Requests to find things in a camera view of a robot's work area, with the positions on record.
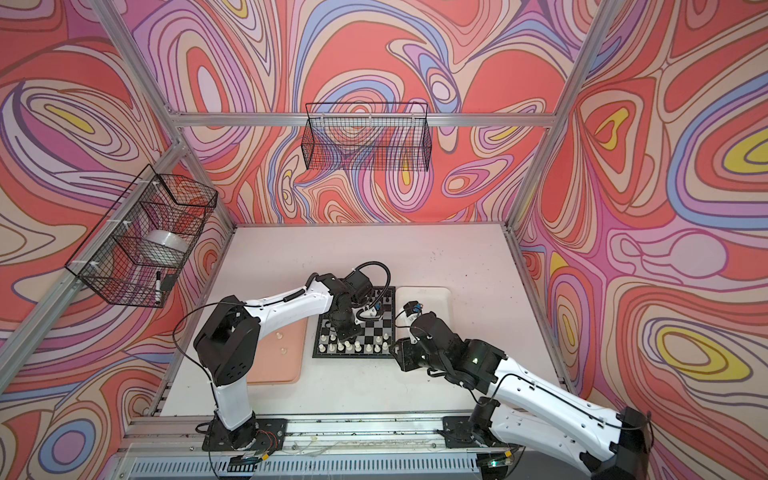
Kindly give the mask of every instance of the marker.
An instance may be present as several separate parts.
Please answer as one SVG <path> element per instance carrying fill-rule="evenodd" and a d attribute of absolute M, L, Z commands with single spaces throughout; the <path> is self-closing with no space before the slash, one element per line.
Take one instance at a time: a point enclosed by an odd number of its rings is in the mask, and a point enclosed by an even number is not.
<path fill-rule="evenodd" d="M 160 302 L 163 301 L 163 293 L 160 291 L 160 271 L 158 270 L 155 274 L 155 281 L 154 281 L 154 302 L 157 305 L 160 305 Z"/>

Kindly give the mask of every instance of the red wire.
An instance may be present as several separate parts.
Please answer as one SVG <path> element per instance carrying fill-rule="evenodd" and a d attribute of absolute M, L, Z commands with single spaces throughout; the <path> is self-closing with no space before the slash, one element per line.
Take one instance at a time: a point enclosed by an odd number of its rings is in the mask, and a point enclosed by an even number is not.
<path fill-rule="evenodd" d="M 277 450 L 277 446 L 279 445 L 279 442 L 277 441 L 277 437 L 275 436 L 275 434 L 272 432 L 267 432 L 266 430 L 264 431 L 266 432 L 267 436 L 271 435 L 272 439 L 275 439 L 275 449 Z"/>

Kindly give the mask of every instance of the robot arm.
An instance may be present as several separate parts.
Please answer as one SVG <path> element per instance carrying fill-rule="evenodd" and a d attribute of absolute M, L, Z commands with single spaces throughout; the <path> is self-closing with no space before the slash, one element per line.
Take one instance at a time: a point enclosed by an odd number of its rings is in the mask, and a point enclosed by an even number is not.
<path fill-rule="evenodd" d="M 390 352 L 404 372 L 427 368 L 481 397 L 469 421 L 476 444 L 529 445 L 595 479 L 645 478 L 648 418 L 629 407 L 621 413 L 596 406 L 530 373 L 482 340 L 462 340 L 434 313 L 406 305 L 415 337 L 399 339 Z M 527 415 L 511 406 L 523 408 Z"/>
<path fill-rule="evenodd" d="M 204 449 L 248 449 L 259 428 L 250 408 L 246 374 L 257 343 L 271 332 L 307 316 L 328 313 L 340 341 L 362 332 L 353 308 L 370 297 L 370 279 L 358 266 L 340 279 L 314 273 L 298 290 L 241 302 L 221 300 L 195 337 L 201 364 L 211 373 L 217 410 Z M 477 445 L 530 445 L 571 463 L 595 480 L 645 478 L 648 418 L 629 407 L 621 413 L 586 400 L 530 373 L 500 349 L 477 339 L 462 340 L 434 313 L 406 304 L 410 337 L 390 353 L 404 372 L 425 367 L 480 397 L 469 421 Z M 528 415 L 511 406 L 522 407 Z"/>
<path fill-rule="evenodd" d="M 217 405 L 210 428 L 220 433 L 221 449 L 238 450 L 256 437 L 256 416 L 248 401 L 246 374 L 253 365 L 262 338 L 297 320 L 329 313 L 340 341 L 362 333 L 353 307 L 370 296 L 370 279 L 357 269 L 341 279 L 313 273 L 306 284 L 292 292 L 241 302 L 223 298 L 194 340 L 200 363 L 212 378 Z"/>

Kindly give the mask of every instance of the chessboard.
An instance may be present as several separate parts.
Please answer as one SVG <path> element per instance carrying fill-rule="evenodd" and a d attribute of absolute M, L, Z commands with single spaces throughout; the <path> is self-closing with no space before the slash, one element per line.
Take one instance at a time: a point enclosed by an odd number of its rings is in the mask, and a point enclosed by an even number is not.
<path fill-rule="evenodd" d="M 379 295 L 381 291 L 382 287 L 373 287 L 374 296 Z M 327 314 L 320 315 L 317 320 L 317 334 L 315 335 L 312 357 L 316 359 L 392 358 L 389 355 L 389 346 L 395 341 L 395 327 L 392 325 L 394 305 L 395 287 L 389 286 L 381 301 L 381 318 L 366 322 L 362 335 L 357 336 L 354 340 L 349 340 L 348 346 L 339 343 L 336 331 L 331 327 Z"/>

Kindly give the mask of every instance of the white robot arm segment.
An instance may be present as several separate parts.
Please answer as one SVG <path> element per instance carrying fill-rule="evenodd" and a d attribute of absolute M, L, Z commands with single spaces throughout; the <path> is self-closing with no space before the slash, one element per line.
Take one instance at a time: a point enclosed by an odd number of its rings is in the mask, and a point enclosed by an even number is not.
<path fill-rule="evenodd" d="M 619 430 L 607 427 L 606 423 L 617 422 L 615 410 L 572 395 L 530 373 L 513 359 L 502 360 L 495 375 L 499 382 L 503 380 L 501 384 L 491 384 L 492 388 L 498 386 L 495 398 L 500 402 L 522 407 L 556 425 L 600 461 L 614 456 L 610 448 L 612 442 L 618 442 Z"/>

